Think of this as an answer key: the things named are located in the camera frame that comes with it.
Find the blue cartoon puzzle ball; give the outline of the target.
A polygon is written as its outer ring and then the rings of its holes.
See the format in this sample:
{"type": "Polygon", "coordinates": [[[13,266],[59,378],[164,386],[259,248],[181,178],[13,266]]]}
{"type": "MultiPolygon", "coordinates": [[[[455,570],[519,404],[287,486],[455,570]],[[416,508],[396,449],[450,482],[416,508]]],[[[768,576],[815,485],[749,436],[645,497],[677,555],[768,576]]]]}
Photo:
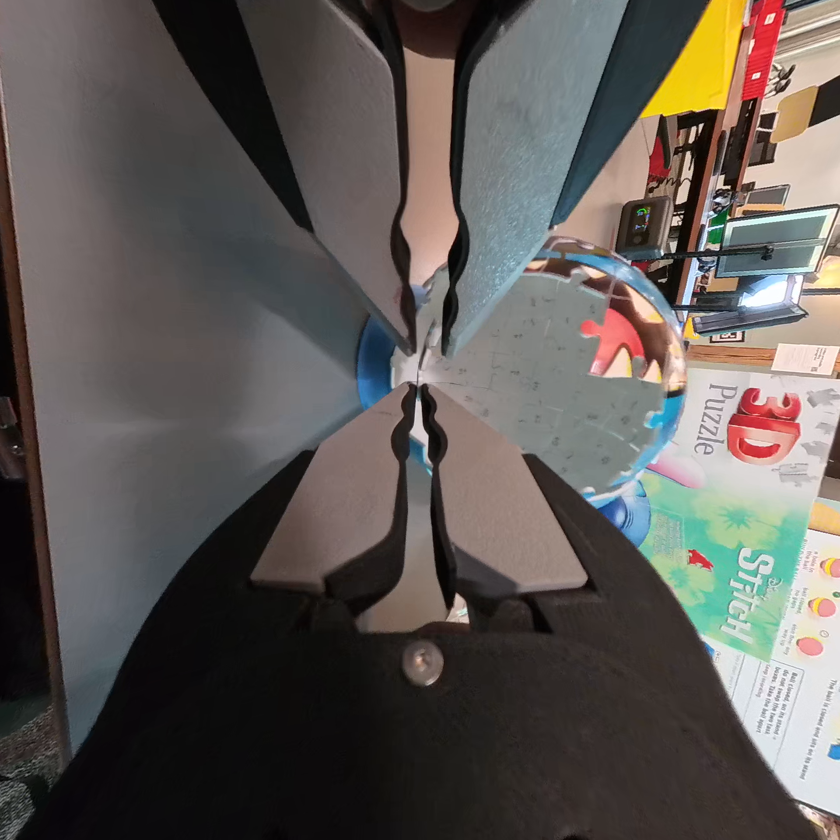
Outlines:
{"type": "Polygon", "coordinates": [[[437,387],[594,507],[640,480],[676,433],[688,365],[679,323],[628,259],[552,235],[449,359],[393,350],[389,384],[437,387]]]}

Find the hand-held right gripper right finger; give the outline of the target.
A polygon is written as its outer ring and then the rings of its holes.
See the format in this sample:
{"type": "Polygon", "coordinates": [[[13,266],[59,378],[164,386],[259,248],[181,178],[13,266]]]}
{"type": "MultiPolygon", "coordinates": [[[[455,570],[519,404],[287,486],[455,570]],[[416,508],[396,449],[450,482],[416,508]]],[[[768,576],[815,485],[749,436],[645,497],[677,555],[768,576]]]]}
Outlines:
{"type": "Polygon", "coordinates": [[[585,568],[520,447],[437,387],[422,385],[420,397],[446,606],[457,595],[493,606],[586,586],[585,568]]]}

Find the yellow and black wall panel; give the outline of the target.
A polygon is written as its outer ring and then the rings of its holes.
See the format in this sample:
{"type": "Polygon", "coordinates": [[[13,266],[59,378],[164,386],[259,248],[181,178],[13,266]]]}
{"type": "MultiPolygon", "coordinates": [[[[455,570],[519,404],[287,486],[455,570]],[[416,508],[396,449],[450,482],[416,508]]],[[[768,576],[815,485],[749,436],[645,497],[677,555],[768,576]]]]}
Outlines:
{"type": "Polygon", "coordinates": [[[779,144],[799,136],[807,129],[839,115],[839,77],[819,86],[806,87],[784,98],[770,137],[779,144]]]}

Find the white printed instruction sheet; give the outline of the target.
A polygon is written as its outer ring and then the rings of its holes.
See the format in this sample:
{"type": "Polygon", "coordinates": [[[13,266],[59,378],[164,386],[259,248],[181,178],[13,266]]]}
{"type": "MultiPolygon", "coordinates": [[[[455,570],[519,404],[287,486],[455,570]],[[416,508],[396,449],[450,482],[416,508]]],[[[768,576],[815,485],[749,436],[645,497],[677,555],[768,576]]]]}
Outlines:
{"type": "Polygon", "coordinates": [[[839,814],[839,505],[819,498],[771,659],[705,638],[738,717],[798,802],[839,814]]]}

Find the yellow plastic bin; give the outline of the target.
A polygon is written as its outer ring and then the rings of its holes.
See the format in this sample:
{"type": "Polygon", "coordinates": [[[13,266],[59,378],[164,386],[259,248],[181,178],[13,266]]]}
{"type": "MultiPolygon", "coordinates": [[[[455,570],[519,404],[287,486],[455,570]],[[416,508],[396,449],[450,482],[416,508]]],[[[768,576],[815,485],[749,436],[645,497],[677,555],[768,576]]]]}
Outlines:
{"type": "Polygon", "coordinates": [[[709,2],[641,119],[726,107],[746,6],[745,1],[709,2]]]}

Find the red storage bin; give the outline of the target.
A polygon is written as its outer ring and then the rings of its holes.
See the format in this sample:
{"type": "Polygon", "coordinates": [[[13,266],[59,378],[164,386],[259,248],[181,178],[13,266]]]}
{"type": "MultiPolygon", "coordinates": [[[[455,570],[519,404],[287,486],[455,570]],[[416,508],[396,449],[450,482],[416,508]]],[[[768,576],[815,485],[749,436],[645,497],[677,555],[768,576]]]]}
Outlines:
{"type": "Polygon", "coordinates": [[[784,1],[756,1],[750,9],[752,36],[742,87],[742,100],[762,99],[768,86],[775,50],[784,23],[784,1]]]}

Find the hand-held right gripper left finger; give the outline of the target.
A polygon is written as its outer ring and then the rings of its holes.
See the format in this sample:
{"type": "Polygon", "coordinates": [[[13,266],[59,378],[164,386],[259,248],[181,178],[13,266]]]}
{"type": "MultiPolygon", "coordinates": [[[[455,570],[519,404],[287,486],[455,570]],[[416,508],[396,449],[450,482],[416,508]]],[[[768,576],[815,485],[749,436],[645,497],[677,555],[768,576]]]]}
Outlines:
{"type": "Polygon", "coordinates": [[[416,386],[399,385],[318,446],[252,585],[337,602],[353,617],[396,588],[405,563],[416,402],[416,386]]]}

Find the grey framed light panel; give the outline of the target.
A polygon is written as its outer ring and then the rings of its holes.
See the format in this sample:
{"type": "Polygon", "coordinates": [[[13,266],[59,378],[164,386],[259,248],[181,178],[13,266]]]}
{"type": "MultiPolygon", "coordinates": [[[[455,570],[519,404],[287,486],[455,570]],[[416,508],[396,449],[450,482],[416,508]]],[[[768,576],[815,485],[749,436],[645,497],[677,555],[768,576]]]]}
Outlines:
{"type": "Polygon", "coordinates": [[[837,223],[838,210],[838,205],[813,206],[728,220],[717,252],[716,278],[815,272],[837,223]]]}

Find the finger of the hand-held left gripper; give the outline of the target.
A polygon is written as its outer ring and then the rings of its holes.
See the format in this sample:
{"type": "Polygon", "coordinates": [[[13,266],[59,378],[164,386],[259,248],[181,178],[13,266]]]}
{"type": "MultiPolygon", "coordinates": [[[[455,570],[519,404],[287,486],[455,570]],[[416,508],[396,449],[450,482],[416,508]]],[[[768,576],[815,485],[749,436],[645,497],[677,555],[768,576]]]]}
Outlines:
{"type": "Polygon", "coordinates": [[[443,352],[473,339],[546,239],[628,2],[523,2],[466,72],[443,352]]]}
{"type": "Polygon", "coordinates": [[[314,239],[396,346],[414,352],[406,71],[393,3],[237,6],[314,239]]]}

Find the blue plastic ball stand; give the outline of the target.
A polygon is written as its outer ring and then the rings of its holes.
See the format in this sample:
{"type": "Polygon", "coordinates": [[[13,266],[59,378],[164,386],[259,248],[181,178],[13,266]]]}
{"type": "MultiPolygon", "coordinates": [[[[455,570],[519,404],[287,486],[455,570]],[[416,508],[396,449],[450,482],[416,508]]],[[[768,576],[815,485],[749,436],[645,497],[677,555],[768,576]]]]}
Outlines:
{"type": "MultiPolygon", "coordinates": [[[[355,358],[357,390],[364,411],[393,390],[392,357],[395,349],[396,344],[387,331],[376,318],[369,316],[360,333],[355,358]]],[[[427,433],[424,430],[423,405],[420,396],[416,398],[414,420],[409,437],[409,452],[431,476],[433,467],[427,453],[427,433]]]]}

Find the colourful puzzle box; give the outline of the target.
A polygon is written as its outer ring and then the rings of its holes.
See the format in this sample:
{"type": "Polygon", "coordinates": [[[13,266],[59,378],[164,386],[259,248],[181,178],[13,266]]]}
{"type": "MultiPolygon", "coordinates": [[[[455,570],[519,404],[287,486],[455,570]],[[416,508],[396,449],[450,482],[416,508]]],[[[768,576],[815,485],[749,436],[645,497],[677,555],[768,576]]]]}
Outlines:
{"type": "Polygon", "coordinates": [[[767,662],[837,430],[838,380],[691,370],[682,408],[656,461],[595,506],[701,636],[767,662]]]}

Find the person's dark clothing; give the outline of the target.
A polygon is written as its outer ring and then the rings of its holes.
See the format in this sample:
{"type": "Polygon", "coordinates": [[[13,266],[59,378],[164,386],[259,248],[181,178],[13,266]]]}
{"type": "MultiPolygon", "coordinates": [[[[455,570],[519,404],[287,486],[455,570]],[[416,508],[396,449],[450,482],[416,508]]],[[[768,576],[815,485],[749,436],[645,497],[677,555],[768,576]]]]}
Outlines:
{"type": "Polygon", "coordinates": [[[1,701],[49,693],[25,441],[5,280],[1,280],[1,701]]]}

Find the black power bank with screen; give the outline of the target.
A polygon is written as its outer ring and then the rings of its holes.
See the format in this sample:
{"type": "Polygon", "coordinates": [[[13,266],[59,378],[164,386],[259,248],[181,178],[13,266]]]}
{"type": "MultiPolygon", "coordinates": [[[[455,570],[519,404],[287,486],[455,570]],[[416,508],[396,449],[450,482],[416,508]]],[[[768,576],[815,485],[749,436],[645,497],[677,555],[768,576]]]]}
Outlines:
{"type": "Polygon", "coordinates": [[[668,195],[626,203],[619,220],[615,252],[630,261],[661,259],[674,211],[673,199],[668,195]]]}

